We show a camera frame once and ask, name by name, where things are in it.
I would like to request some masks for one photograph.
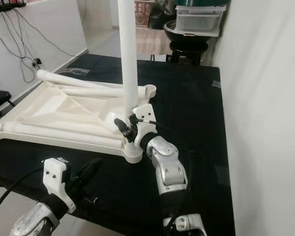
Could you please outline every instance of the power cord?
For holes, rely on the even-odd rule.
[[[11,17],[10,17],[6,12],[3,12],[3,14],[5,14],[5,16],[9,19],[9,21],[10,21],[10,23],[11,23],[11,25],[12,25],[14,31],[16,32],[17,36],[19,37],[20,41],[22,42],[24,52],[25,52],[25,49],[26,49],[26,50],[29,52],[30,56],[31,56],[32,58],[35,58],[35,56],[34,56],[34,55],[31,53],[31,51],[29,50],[28,46],[27,46],[27,45],[24,43],[24,41],[23,41],[23,34],[22,34],[22,28],[21,28],[21,24],[20,24],[20,18],[19,18],[19,15],[18,15],[17,13],[15,13],[16,16],[17,16],[17,18],[18,18],[18,24],[19,24],[19,31],[20,31],[20,33],[18,33],[18,31],[16,30],[16,28],[15,28],[15,26],[14,26],[14,24],[13,24],[13,21],[12,21],[12,19],[11,19]]]
[[[41,65],[43,65],[45,67],[45,65],[43,64],[43,62],[41,61],[41,59],[38,58],[38,57],[36,57],[36,56],[34,56],[34,55],[37,55],[37,52],[36,52],[36,50],[33,48],[33,46],[30,43],[30,39],[29,39],[29,36],[28,36],[28,32],[26,30],[26,27],[24,27],[24,32],[25,32],[25,36],[26,36],[26,39],[28,41],[29,47],[25,44],[25,42],[23,40],[23,34],[22,34],[22,26],[21,26],[20,16],[19,16],[19,14],[17,12],[14,12],[14,13],[15,13],[16,17],[18,18],[18,25],[19,25],[20,34],[17,33],[17,30],[15,29],[14,24],[13,24],[11,18],[9,17],[9,15],[7,13],[6,13],[6,15],[10,19],[10,22],[11,22],[12,26],[14,27],[14,29],[15,29],[18,37],[20,38],[20,40],[21,40],[21,42],[23,44],[23,48],[25,47],[27,49],[27,51],[29,52],[29,54],[31,55],[31,57],[34,58],[34,61],[35,62],[32,63],[32,66],[33,67],[37,67],[38,69],[40,69],[40,66],[39,65],[41,64]]]
[[[61,48],[59,48],[55,43],[53,43],[52,41],[50,41],[49,39],[47,39],[43,33],[41,31],[39,31],[38,28],[36,28],[35,26],[33,26],[30,22],[28,22],[28,20],[17,10],[17,9],[13,9],[13,11],[17,12],[17,14],[19,14],[23,20],[29,25],[31,26],[34,30],[36,30],[47,42],[49,42],[51,45],[53,45],[55,48],[57,48],[59,51],[67,54],[70,57],[81,57],[81,56],[75,56],[75,55],[71,55],[69,53],[67,53],[66,51],[62,50]]]
[[[4,15],[3,15],[2,13],[1,13],[1,16],[2,16],[2,18],[3,18],[3,21],[4,21],[5,25],[6,25],[6,28],[7,28],[8,32],[9,32],[10,36],[12,37],[12,39],[13,39],[13,41],[14,41],[15,45],[17,46],[18,51],[19,51],[19,53],[20,53],[20,57],[21,57],[21,71],[22,71],[23,80],[24,80],[25,83],[29,84],[29,83],[31,83],[32,81],[35,80],[35,72],[32,70],[32,68],[30,68],[28,65],[26,65],[25,62],[24,62],[23,60],[24,60],[24,59],[30,59],[31,62],[32,62],[32,65],[36,65],[36,63],[35,63],[35,61],[34,61],[33,59],[27,57],[26,49],[25,49],[24,43],[23,43],[23,41],[22,41],[22,38],[23,38],[23,37],[20,36],[20,35],[17,33],[17,31],[16,31],[14,25],[12,24],[13,27],[14,27],[14,29],[15,29],[16,34],[19,36],[19,38],[20,38],[21,41],[22,41],[23,50],[24,50],[24,56],[22,56],[21,48],[20,48],[19,44],[17,43],[17,41],[16,41],[14,35],[13,35],[12,32],[11,32],[10,26],[8,25],[8,23],[7,23],[7,21],[6,21],[5,17],[4,17]],[[27,68],[31,71],[31,73],[32,73],[32,79],[31,79],[30,81],[27,81],[27,80],[25,79],[24,69],[23,69],[23,66],[22,66],[22,65],[24,65],[25,67],[27,67]]]
[[[8,50],[8,52],[10,53],[10,54],[12,54],[13,56],[15,56],[15,57],[17,57],[17,58],[19,58],[19,59],[22,59],[23,57],[20,57],[20,56],[18,56],[18,55],[16,55],[15,53],[13,53],[9,48],[8,48],[8,46],[6,45],[6,43],[4,42],[4,40],[0,37],[0,41],[1,41],[1,43],[4,45],[4,47]]]
[[[21,178],[19,178],[18,180],[16,180],[6,191],[5,193],[1,196],[0,198],[0,205],[1,203],[4,201],[4,199],[9,195],[9,193],[18,185],[20,184],[23,180],[25,180],[27,177],[38,173],[38,172],[42,172],[44,170],[43,166],[39,166],[37,167],[35,170],[27,173],[26,175],[22,176]]]

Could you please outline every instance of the white curtain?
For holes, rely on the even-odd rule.
[[[237,236],[295,236],[295,0],[232,0],[220,67]]]

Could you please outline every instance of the plastic container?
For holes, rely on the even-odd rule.
[[[230,0],[175,0],[180,6],[220,6],[228,4]]]
[[[185,33],[219,31],[226,6],[177,6],[176,31]]]

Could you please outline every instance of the white pole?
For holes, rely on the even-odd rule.
[[[138,71],[134,0],[118,0],[125,121],[138,106]]]

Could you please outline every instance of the black fabric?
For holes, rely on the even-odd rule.
[[[85,75],[65,73],[88,81],[121,83],[121,61],[84,55],[72,68],[90,70]],[[178,132],[189,144],[193,162],[195,210],[201,213],[210,236],[235,235],[231,189],[220,184],[216,166],[228,169],[221,90],[211,86],[220,80],[219,69],[153,61],[138,61],[139,85],[153,84],[151,99],[156,120]],[[179,159],[188,172],[185,152],[178,139],[159,129],[159,133],[179,150]],[[36,167],[41,160],[63,157],[70,161],[72,173],[94,158],[103,164],[87,186],[89,200],[73,215],[127,236],[162,235],[162,208],[155,179],[155,168],[147,157],[129,164],[123,157],[90,151],[54,147],[13,140],[0,140],[0,186]],[[33,199],[46,193],[42,176],[25,180],[17,192]]]
[[[179,212],[179,215],[198,213],[190,191],[180,190],[163,193],[161,196],[163,218],[168,218]]]
[[[45,195],[40,202],[48,206],[58,220],[62,219],[68,211],[67,205],[54,194]]]
[[[148,143],[157,136],[159,136],[159,134],[150,132],[142,137],[140,141],[140,147],[143,149],[143,151],[147,151]]]

